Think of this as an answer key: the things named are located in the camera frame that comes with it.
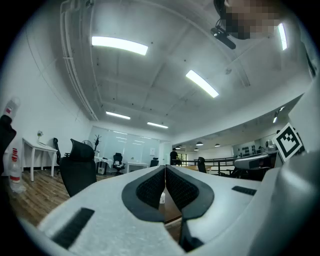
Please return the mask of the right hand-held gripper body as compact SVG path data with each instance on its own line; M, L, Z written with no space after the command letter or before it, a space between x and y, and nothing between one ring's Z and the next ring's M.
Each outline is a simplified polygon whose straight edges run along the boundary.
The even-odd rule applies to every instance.
M299 153L304 147L296 129L288 122L272 139L282 163Z

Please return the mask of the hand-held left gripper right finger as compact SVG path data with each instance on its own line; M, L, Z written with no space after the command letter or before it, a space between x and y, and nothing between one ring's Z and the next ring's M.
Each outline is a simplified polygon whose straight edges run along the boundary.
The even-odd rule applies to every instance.
M166 165L166 188L181 212L179 245L190 252L218 237L249 205L260 181Z

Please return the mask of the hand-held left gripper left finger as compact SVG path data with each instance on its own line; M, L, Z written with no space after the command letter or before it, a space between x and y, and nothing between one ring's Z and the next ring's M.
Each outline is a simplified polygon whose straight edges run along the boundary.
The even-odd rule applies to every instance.
M75 256L183 256L159 211L163 166L97 181L55 208L38 229Z

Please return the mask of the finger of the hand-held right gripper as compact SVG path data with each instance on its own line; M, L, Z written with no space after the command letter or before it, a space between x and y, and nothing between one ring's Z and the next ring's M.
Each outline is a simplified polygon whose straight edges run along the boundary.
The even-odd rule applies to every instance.
M262 170L269 169L270 164L268 154L256 154L248 157L237 158L234 160L233 165L236 169L240 170Z

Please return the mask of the black metal railing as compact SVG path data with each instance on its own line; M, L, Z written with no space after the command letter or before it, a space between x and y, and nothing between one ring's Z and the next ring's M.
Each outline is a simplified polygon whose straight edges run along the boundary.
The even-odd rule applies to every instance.
M205 159L206 173L210 175L229 176L235 171L234 160L234 157ZM199 171L198 158L184 160L182 166L193 171Z

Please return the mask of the white table with cloth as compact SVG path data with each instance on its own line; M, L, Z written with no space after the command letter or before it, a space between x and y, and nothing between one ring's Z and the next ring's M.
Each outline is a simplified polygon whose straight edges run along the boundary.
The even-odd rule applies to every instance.
M113 167L113 161L111 159L95 156L94 162L97 174L106 175L111 173Z

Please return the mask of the white desk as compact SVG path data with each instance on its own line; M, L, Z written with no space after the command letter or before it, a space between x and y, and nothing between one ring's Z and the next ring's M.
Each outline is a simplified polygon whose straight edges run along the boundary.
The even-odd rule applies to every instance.
M128 161L126 163L126 173L134 172L141 169L146 169L148 167L149 165L147 163Z
M45 153L51 154L51 177L54 177L54 169L56 163L57 149L54 149L48 145L41 145L39 143L29 142L27 139L22 138L22 148L21 148L21 169L24 171L25 167L25 146L31 148L30 154L30 181L34 181L34 167L35 167L35 153L40 151L42 153L41 167L40 170L44 170Z

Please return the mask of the black mesh office chair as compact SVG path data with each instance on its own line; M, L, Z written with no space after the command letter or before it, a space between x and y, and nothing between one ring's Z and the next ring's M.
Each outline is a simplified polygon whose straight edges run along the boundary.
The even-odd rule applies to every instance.
M70 197L97 182L94 150L87 144L70 140L72 149L60 159L60 174Z

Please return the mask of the clear bottle red label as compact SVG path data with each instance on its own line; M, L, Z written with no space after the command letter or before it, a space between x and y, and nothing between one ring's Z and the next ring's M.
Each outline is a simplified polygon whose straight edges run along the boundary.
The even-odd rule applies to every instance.
M17 111L21 105L21 100L14 96L6 104L3 114L10 117L12 120L15 118Z
M26 190L22 180L22 168L18 157L18 150L12 149L8 163L9 186L14 193L22 193Z

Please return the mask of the white ceiling pipes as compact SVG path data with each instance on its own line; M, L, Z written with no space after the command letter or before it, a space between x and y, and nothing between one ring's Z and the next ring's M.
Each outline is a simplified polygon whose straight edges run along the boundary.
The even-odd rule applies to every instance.
M88 114L94 121L98 121L98 117L95 114L94 110L92 109L87 97L85 96L84 90L82 88L75 61L74 61L74 54L71 47L70 41L70 33L68 28L68 18L70 16L70 11L77 11L78 8L75 8L76 0L64 0L60 4L60 38L61 38L61 46L62 46L62 53L63 59L65 62L66 70L72 84L72 87L78 96L79 100L81 101L84 108L87 110Z

